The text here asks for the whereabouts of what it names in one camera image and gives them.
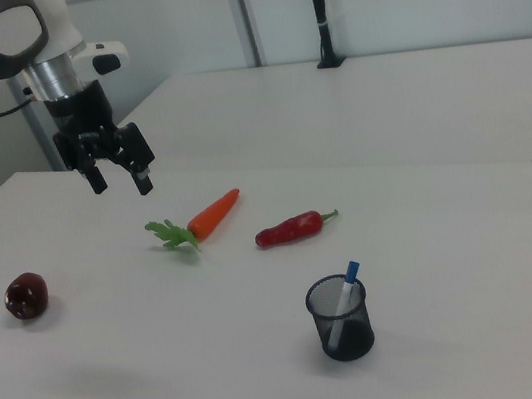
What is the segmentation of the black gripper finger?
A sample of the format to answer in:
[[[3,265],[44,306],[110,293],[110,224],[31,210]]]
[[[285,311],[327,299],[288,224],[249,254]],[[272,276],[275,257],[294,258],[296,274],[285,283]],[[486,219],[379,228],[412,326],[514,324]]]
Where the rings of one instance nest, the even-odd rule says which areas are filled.
[[[152,180],[150,180],[150,168],[136,168],[130,172],[135,186],[138,189],[139,194],[142,196],[148,195],[154,188]]]
[[[85,179],[91,185],[96,195],[102,194],[108,187],[101,171],[96,166],[85,169]]]

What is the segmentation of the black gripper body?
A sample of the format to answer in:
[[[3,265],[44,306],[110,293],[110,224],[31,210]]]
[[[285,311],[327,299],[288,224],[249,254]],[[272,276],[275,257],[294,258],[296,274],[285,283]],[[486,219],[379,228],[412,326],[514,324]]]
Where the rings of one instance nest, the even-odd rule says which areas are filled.
[[[142,171],[155,159],[134,123],[118,127],[100,83],[66,99],[45,104],[57,125],[53,142],[66,168],[86,178],[97,176],[97,160],[107,159],[128,172]]]

